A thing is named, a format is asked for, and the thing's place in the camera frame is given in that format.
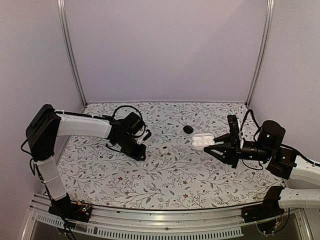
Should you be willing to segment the white round earbud case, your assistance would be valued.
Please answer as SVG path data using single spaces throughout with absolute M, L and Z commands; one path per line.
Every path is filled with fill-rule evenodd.
M 166 145 L 160 145 L 158 147 L 158 151 L 161 156 L 164 156 L 164 155 L 167 155 L 170 153 L 170 150 L 169 150 L 168 146 L 166 146 Z

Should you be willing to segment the white oval case lid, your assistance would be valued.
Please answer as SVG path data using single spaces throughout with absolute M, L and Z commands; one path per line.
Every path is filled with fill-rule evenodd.
M 203 150 L 205 147 L 215 144 L 215 136 L 211 133 L 198 133 L 192 137 L 192 146 L 196 150 Z

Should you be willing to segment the black earbud charging case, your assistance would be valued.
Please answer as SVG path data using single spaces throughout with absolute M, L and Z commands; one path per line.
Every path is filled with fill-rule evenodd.
M 194 132 L 194 129 L 190 125 L 186 125 L 183 127 L 183 131 L 186 134 L 192 134 Z

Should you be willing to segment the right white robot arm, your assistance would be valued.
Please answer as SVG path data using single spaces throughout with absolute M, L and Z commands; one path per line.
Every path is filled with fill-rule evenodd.
M 282 143 L 286 130 L 273 120 L 266 120 L 258 129 L 258 139 L 246 141 L 235 115 L 228 115 L 229 133 L 214 139 L 215 144 L 204 147 L 204 152 L 224 164 L 236 168 L 240 160 L 261 161 L 266 170 L 285 180 L 300 180 L 320 184 L 320 164 L 301 152 Z M 318 209 L 319 189 L 291 189 L 273 186 L 257 206 L 262 218 L 269 218 L 277 210 L 289 208 Z

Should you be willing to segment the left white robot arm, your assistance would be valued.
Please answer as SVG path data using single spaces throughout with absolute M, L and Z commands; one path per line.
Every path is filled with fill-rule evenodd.
M 57 167 L 56 143 L 72 136 L 93 137 L 109 141 L 111 146 L 119 146 L 119 152 L 136 161 L 146 159 L 146 141 L 152 135 L 147 129 L 143 116 L 138 110 L 130 112 L 122 119 L 112 115 L 92 115 L 55 109 L 44 104 L 36 113 L 25 131 L 21 151 L 30 155 L 35 169 L 55 209 L 63 216 L 74 213 L 74 205 L 68 194 Z

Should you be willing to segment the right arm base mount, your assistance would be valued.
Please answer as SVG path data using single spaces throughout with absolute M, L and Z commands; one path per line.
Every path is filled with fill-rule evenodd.
M 241 209 L 241 217 L 245 223 L 256 222 L 285 213 L 285 209 L 279 205 L 280 194 L 283 186 L 272 186 L 263 198 L 262 203 L 246 206 Z

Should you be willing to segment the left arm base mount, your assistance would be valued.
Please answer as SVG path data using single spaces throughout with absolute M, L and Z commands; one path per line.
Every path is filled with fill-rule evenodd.
M 88 223 L 91 218 L 92 207 L 91 203 L 84 202 L 83 200 L 78 202 L 71 201 L 67 194 L 59 200 L 53 199 L 48 212 L 64 220 L 70 219 Z

